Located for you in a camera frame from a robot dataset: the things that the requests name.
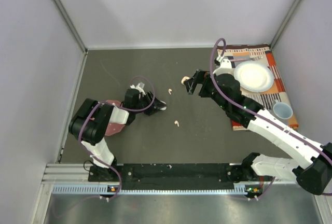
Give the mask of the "pink earbud charging case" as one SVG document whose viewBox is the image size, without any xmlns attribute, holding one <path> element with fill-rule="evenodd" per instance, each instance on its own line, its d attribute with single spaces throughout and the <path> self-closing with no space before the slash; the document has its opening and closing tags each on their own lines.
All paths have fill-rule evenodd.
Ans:
<svg viewBox="0 0 332 224">
<path fill-rule="evenodd" d="M 184 85 L 184 82 L 185 82 L 186 80 L 188 80 L 188 79 L 189 79 L 189 77 L 187 77 L 187 76 L 183 77 L 183 78 L 181 79 L 181 84 Z"/>
</svg>

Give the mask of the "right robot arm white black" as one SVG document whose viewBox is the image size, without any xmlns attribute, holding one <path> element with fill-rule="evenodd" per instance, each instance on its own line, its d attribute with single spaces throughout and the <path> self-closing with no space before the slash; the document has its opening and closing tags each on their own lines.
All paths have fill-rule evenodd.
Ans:
<svg viewBox="0 0 332 224">
<path fill-rule="evenodd" d="M 218 76 L 197 70 L 181 83 L 188 94 L 202 85 L 200 97 L 211 98 L 234 122 L 257 133 L 289 155 L 288 159 L 253 153 L 244 161 L 242 174 L 248 180 L 271 176 L 295 181 L 305 191 L 326 195 L 331 181 L 331 143 L 322 145 L 288 127 L 270 114 L 261 104 L 246 97 L 240 83 L 231 74 Z"/>
</svg>

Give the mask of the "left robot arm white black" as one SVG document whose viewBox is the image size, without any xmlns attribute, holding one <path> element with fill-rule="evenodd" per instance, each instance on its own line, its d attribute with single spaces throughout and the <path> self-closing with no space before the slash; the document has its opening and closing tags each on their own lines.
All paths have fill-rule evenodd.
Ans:
<svg viewBox="0 0 332 224">
<path fill-rule="evenodd" d="M 122 102 L 108 100 L 100 103 L 85 99 L 72 117 L 68 132 L 89 152 L 93 160 L 90 172 L 110 181 L 116 178 L 118 169 L 116 158 L 109 150 L 105 136 L 120 132 L 124 126 L 130 125 L 139 113 L 151 116 L 166 108 L 166 102 L 157 99 L 151 91 L 145 92 L 139 86 L 132 86 L 126 91 Z"/>
</svg>

